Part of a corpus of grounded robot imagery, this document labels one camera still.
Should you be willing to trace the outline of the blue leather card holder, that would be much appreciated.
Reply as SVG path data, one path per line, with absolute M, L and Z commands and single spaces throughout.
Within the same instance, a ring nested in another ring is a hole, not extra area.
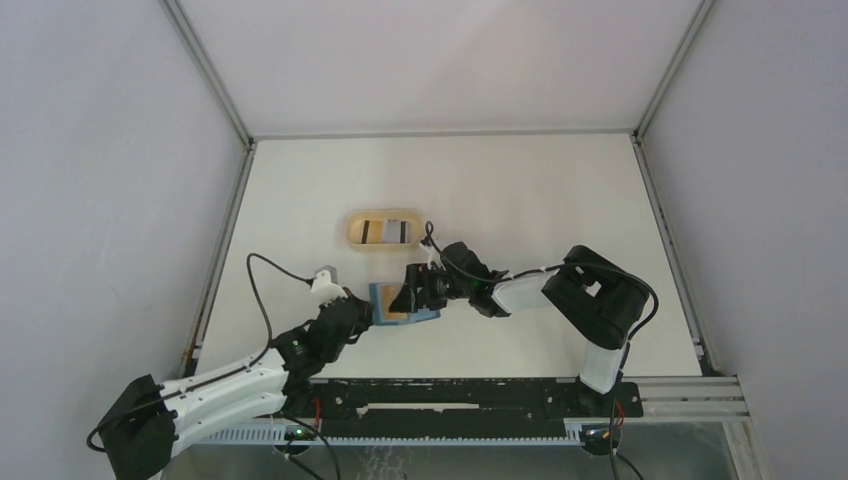
M 389 306 L 400 289 L 401 284 L 396 282 L 369 284 L 369 298 L 374 307 L 372 314 L 374 325 L 403 326 L 435 320 L 441 317 L 438 310 L 428 309 L 420 309 L 414 313 L 390 312 Z

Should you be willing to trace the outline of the white card black stripe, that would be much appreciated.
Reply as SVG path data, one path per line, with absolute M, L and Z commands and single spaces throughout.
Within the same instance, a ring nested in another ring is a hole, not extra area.
M 389 219 L 384 222 L 382 242 L 387 244 L 407 244 L 411 223 L 408 220 Z

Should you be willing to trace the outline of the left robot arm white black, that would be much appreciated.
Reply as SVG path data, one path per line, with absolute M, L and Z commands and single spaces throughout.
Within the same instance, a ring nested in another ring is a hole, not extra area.
M 339 298 L 241 361 L 162 383 L 134 379 L 93 430 L 115 477 L 150 479 L 193 444 L 254 417 L 305 414 L 311 378 L 358 341 L 372 312 L 368 301 Z

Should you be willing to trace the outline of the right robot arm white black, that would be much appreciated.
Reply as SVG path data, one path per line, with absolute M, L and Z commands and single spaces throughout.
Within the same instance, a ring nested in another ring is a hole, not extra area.
M 553 307 L 587 342 L 578 375 L 579 406 L 602 416 L 616 405 L 615 387 L 630 343 L 658 311 L 650 285 L 584 245 L 572 247 L 556 265 L 516 274 L 489 268 L 463 242 L 422 246 L 427 261 L 408 265 L 395 292 L 373 287 L 382 318 L 438 314 L 452 300 L 467 301 L 487 318 Z

